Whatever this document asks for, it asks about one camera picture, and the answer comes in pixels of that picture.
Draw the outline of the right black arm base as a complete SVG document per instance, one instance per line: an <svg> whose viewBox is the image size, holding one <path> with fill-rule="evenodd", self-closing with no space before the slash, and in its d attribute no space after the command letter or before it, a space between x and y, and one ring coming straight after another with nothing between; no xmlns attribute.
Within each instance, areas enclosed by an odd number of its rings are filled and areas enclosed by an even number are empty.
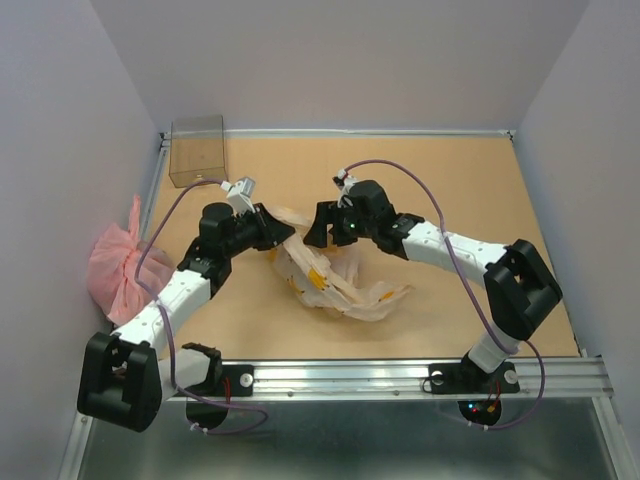
<svg viewBox="0 0 640 480"><path fill-rule="evenodd" d="M520 385L512 362L502 362L495 371L486 373L465 355L429 364L422 389L434 395L514 394Z"/></svg>

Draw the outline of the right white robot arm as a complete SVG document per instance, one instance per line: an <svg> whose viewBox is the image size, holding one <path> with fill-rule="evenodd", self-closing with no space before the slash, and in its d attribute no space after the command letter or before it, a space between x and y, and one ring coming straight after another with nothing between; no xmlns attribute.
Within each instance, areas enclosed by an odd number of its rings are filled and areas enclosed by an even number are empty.
<svg viewBox="0 0 640 480"><path fill-rule="evenodd" d="M563 298L532 243L487 243L451 233L421 216L399 213L373 180L344 184L338 200L318 203L304 242L325 248L351 245L361 238L384 253L455 273L465 288L476 283L484 289L490 309L481 317L486 332L460 366L461 381L472 390L495 380L498 368Z"/></svg>

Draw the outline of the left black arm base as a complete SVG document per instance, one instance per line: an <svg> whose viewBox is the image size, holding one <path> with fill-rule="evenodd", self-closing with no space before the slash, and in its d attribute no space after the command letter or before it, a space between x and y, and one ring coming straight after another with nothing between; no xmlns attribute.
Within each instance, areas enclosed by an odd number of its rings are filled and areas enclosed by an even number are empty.
<svg viewBox="0 0 640 480"><path fill-rule="evenodd" d="M190 342L177 352L176 380L186 391L211 397L251 397L254 366L231 364L215 347Z"/></svg>

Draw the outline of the translucent printed plastic bag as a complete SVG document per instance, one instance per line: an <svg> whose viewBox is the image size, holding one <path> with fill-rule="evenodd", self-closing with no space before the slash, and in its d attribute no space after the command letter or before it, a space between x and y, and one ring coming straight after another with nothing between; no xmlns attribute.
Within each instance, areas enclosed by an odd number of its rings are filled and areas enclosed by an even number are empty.
<svg viewBox="0 0 640 480"><path fill-rule="evenodd" d="M361 286L361 255L357 247L307 246L303 237L312 224L308 216L280 206L270 212L293 227L294 235L271 249L267 258L304 306L322 309L334 317L377 322L396 311L413 291L408 284L386 281Z"/></svg>

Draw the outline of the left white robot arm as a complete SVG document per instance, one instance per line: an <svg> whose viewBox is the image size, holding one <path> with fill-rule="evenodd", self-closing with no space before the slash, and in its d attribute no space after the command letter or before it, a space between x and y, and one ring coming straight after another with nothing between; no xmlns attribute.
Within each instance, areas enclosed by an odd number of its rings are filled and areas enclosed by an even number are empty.
<svg viewBox="0 0 640 480"><path fill-rule="evenodd" d="M268 251L295 233L261 204L236 213L226 203L202 212L192 241L168 284L132 320L88 341L81 371L80 413L127 428L146 430L161 404L177 394L195 400L230 392L220 352L214 347L175 345L174 335L221 289L237 255Z"/></svg>

